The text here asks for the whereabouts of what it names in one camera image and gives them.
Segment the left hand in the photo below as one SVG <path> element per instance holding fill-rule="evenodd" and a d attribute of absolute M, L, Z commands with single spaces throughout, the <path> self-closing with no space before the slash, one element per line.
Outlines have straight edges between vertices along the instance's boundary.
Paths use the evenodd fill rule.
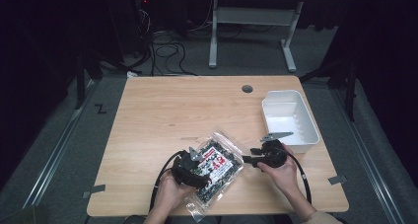
<path fill-rule="evenodd" d="M 170 170 L 163 173 L 157 191 L 154 208 L 172 212 L 190 192 L 196 191 L 195 187 L 184 184 L 180 186 L 175 181 Z"/>
<path fill-rule="evenodd" d="M 196 191 L 195 187 L 189 187 L 184 184 L 179 186 L 170 170 L 164 172 L 160 178 L 154 207 L 148 214 L 144 224 L 164 223 L 169 214 L 178 207 L 183 198 L 193 191 Z"/>

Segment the hand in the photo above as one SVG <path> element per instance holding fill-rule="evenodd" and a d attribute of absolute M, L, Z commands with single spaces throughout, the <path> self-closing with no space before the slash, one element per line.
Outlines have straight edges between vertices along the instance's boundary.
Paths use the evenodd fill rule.
<path fill-rule="evenodd" d="M 293 155 L 293 151 L 288 146 L 283 144 L 283 147 Z M 297 167 L 292 158 L 288 156 L 285 164 L 278 168 L 271 168 L 260 162 L 257 163 L 257 166 L 261 171 L 268 174 L 274 184 L 283 192 L 283 194 L 285 194 L 301 220 L 308 221 L 316 212 L 316 209 L 305 199 L 304 195 L 299 190 L 296 177 Z"/>
<path fill-rule="evenodd" d="M 161 176 L 154 206 L 170 213 L 178 207 L 188 193 L 193 191 L 196 191 L 195 187 L 184 184 L 179 186 L 170 170 L 168 170 Z"/>
<path fill-rule="evenodd" d="M 178 207 L 183 198 L 193 191 L 196 191 L 195 187 L 189 187 L 184 184 L 179 186 L 170 170 L 164 172 L 160 178 L 154 207 L 148 214 L 144 224 L 164 223 L 169 214 Z"/>
<path fill-rule="evenodd" d="M 293 155 L 293 151 L 288 146 L 283 144 L 283 147 L 287 152 Z M 299 189 L 296 177 L 297 167 L 290 156 L 287 156 L 285 164 L 278 168 L 271 168 L 268 165 L 261 162 L 257 163 L 257 166 L 261 169 L 261 171 L 263 171 L 271 177 L 273 183 L 283 193 L 286 194 L 294 190 L 295 188 Z"/>

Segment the black wall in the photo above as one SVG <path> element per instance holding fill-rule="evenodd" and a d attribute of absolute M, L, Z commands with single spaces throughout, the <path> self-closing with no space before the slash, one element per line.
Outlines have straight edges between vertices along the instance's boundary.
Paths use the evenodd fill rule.
<path fill-rule="evenodd" d="M 347 12 L 323 61 L 326 65 L 347 49 L 357 52 L 357 76 L 390 144 L 416 186 L 417 13 L 417 0 L 359 2 Z"/>
<path fill-rule="evenodd" d="M 57 0 L 0 0 L 0 188 L 67 96 L 76 50 Z"/>

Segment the black clamp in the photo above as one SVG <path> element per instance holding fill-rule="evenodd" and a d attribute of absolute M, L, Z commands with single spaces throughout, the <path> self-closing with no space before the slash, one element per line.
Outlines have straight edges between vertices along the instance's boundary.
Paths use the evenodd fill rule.
<path fill-rule="evenodd" d="M 196 160 L 196 155 L 193 154 L 194 150 L 192 148 L 190 148 L 190 152 L 191 153 L 182 151 L 180 155 L 181 158 L 175 158 L 173 167 L 171 168 L 175 181 L 179 185 L 185 184 L 190 187 L 196 188 L 206 187 L 206 185 L 208 185 L 211 182 L 209 175 L 201 177 L 191 173 L 193 169 L 196 169 L 198 167 L 200 162 Z"/>
<path fill-rule="evenodd" d="M 278 168 L 285 164 L 287 154 L 282 143 L 278 140 L 266 141 L 262 144 L 261 149 L 251 148 L 252 155 L 260 157 L 243 156 L 245 163 L 251 163 L 253 167 L 257 168 L 257 163 L 262 162 L 272 168 Z"/>

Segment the snack package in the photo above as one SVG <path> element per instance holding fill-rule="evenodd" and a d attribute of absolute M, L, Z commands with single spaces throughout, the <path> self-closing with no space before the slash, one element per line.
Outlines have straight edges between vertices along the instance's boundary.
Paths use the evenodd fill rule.
<path fill-rule="evenodd" d="M 198 147 L 197 152 L 203 160 L 191 172 L 199 176 L 209 174 L 211 180 L 206 187 L 186 198 L 187 210 L 199 222 L 243 169 L 244 161 L 243 152 L 221 132 L 214 132 Z"/>

